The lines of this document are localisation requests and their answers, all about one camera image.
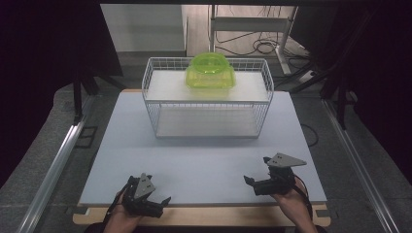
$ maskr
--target human hand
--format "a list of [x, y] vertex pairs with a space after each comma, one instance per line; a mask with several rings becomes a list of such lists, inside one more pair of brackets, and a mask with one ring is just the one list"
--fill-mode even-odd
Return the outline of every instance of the human hand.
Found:
[[117, 205], [112, 210], [109, 221], [103, 231], [104, 233], [131, 233], [143, 218], [142, 216], [131, 216], [121, 204], [122, 199], [123, 193]]
[[[305, 192], [300, 179], [295, 178], [296, 186]], [[315, 224], [309, 216], [303, 197], [295, 190], [291, 189], [285, 195], [272, 194], [271, 195], [279, 204], [285, 216], [291, 220], [301, 233], [318, 232]]]

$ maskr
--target white wire basket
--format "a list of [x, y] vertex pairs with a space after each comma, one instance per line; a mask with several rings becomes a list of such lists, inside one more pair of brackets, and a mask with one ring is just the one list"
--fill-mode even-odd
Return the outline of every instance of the white wire basket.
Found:
[[262, 58], [228, 58], [236, 86], [193, 91], [185, 84], [190, 57], [152, 57], [142, 83], [143, 99], [158, 138], [257, 138], [273, 96]]

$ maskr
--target white tabletop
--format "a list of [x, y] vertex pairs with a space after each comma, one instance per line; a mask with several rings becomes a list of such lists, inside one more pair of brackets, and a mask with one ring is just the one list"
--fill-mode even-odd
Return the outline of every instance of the white tabletop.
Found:
[[109, 205], [130, 176], [153, 175], [149, 200], [170, 205], [243, 206], [273, 203], [255, 196], [243, 176], [266, 180], [265, 156], [277, 152], [305, 160], [294, 167], [312, 202], [326, 196], [290, 95], [276, 91], [258, 139], [157, 139], [140, 92], [120, 94], [80, 204]]

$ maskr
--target wall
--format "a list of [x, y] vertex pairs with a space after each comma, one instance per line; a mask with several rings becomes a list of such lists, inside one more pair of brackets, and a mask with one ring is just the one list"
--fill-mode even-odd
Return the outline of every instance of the wall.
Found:
[[116, 51], [182, 51], [181, 5], [101, 4]]

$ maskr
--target translucent green container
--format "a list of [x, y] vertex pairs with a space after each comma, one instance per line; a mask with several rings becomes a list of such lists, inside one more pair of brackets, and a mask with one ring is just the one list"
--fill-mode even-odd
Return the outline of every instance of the translucent green container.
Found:
[[197, 89], [229, 89], [236, 85], [233, 67], [223, 54], [205, 52], [191, 60], [186, 85]]

